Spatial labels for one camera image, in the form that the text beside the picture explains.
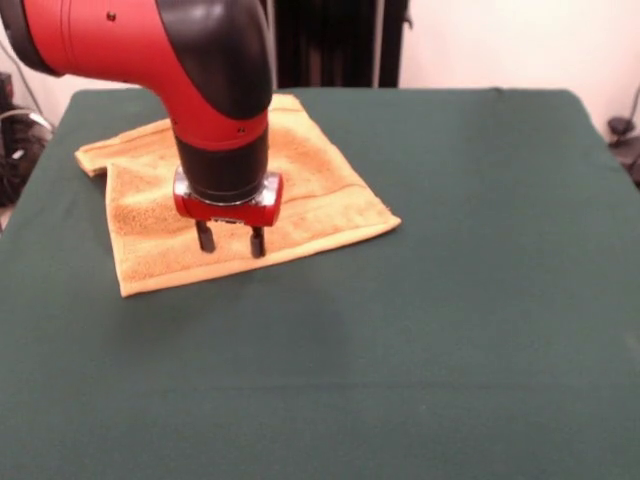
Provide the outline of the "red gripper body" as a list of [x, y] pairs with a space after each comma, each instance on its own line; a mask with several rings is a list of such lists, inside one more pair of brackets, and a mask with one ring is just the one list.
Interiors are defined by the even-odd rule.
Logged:
[[249, 227], [272, 227], [278, 220], [284, 180], [279, 173], [267, 172], [258, 193], [246, 202], [214, 204], [197, 197], [181, 167], [173, 179], [173, 200], [178, 214], [196, 221], [219, 221]]

